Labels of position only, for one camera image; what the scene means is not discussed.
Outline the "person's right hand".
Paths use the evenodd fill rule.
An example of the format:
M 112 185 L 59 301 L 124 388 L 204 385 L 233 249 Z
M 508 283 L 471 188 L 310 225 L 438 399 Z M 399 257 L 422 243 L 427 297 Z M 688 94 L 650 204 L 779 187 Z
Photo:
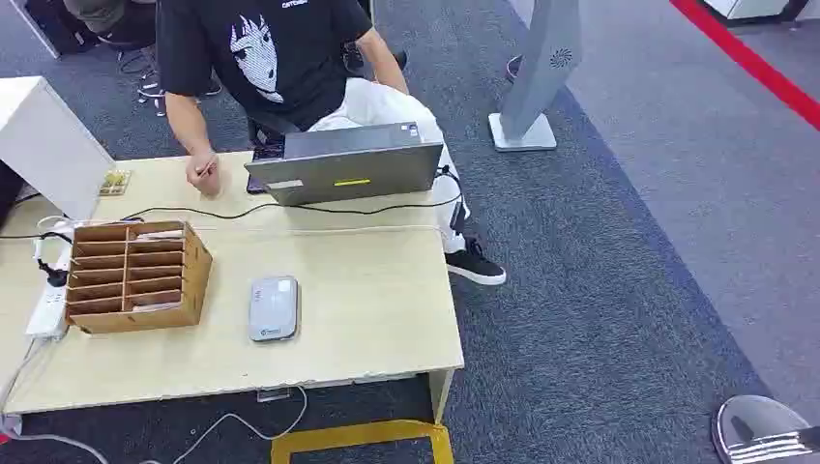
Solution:
M 220 165 L 215 153 L 191 155 L 186 167 L 188 182 L 206 197 L 220 194 Z

